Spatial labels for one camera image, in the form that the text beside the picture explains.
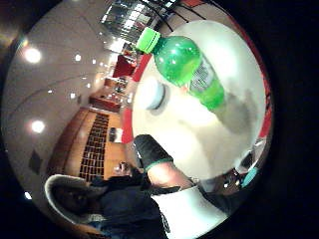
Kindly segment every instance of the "plastic bottle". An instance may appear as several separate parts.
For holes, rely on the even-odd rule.
[[[145,28],[137,48],[152,53],[160,74],[178,87],[186,87],[210,111],[224,101],[224,89],[216,72],[192,39],[183,36],[163,38]]]

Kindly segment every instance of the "bottle cap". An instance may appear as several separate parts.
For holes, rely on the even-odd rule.
[[[137,41],[137,48],[145,53],[150,53],[160,38],[160,33],[152,28],[145,27]]]

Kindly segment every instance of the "person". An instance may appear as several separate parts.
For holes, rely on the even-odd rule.
[[[56,174],[46,182],[51,206],[74,224],[95,227],[112,239],[165,239],[160,211],[151,199],[148,178],[127,163],[120,163],[118,176],[90,184],[83,178]]]
[[[45,184],[50,205],[72,223],[91,225],[112,239],[197,238],[226,219],[203,197],[149,134],[134,139],[140,173],[126,163],[118,176],[83,178],[52,175]]]

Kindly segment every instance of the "table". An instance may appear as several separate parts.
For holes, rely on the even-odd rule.
[[[171,35],[190,37],[201,48],[226,91],[226,103],[208,111],[163,79],[151,58],[134,98],[133,132],[151,134],[187,176],[210,179],[236,166],[258,138],[265,111],[262,73],[247,44],[220,23],[194,21]],[[164,84],[165,95],[156,110],[145,110],[143,86],[153,78]]]

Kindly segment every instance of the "white ceiling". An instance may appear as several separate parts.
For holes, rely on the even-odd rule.
[[[44,212],[45,168],[55,143],[79,107],[87,105],[89,95],[104,84],[100,78],[107,74],[105,65],[112,54],[105,46],[115,40],[99,22],[111,3],[63,1],[26,35],[9,69],[1,108],[5,147],[20,183]],[[40,51],[39,63],[26,60],[29,48]],[[82,95],[82,103],[78,105],[77,98],[70,99],[70,93]],[[33,120],[44,122],[42,133],[30,130]],[[33,149],[43,159],[40,175],[28,167]]]

